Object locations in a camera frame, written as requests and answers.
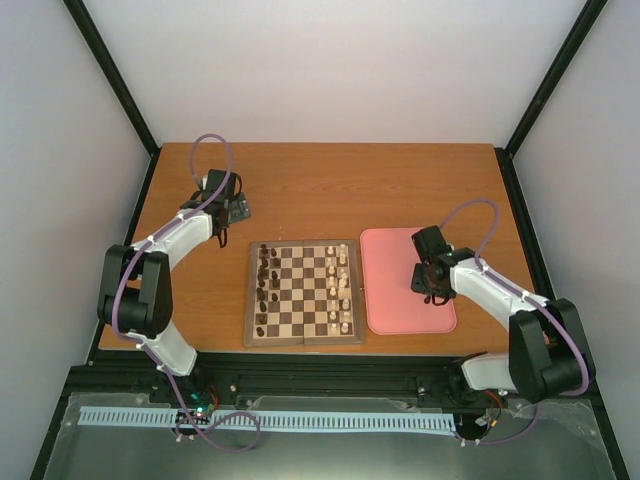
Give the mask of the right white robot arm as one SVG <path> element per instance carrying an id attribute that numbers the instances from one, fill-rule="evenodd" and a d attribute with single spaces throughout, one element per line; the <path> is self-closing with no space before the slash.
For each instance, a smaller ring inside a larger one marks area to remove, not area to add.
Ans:
<path id="1" fill-rule="evenodd" d="M 528 292 L 473 250 L 453 248 L 437 226 L 417 231 L 411 240 L 419 258 L 411 280 L 413 292 L 435 307 L 465 297 L 508 333 L 507 353 L 477 354 L 461 363 L 467 389 L 514 392 L 531 403 L 588 390 L 596 370 L 571 301 Z"/>

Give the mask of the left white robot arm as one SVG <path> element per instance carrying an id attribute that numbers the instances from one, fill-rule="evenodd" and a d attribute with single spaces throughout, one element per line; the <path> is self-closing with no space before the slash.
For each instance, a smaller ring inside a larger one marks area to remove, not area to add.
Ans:
<path id="1" fill-rule="evenodd" d="M 186 402 L 206 395 L 208 378 L 194 368 L 197 351 L 172 320 L 171 271 L 212 238 L 225 247 L 229 226 L 248 217 L 240 175 L 211 169 L 168 224 L 139 242 L 106 251 L 99 320 L 145 351 L 158 370 L 174 375 L 172 388 Z"/>

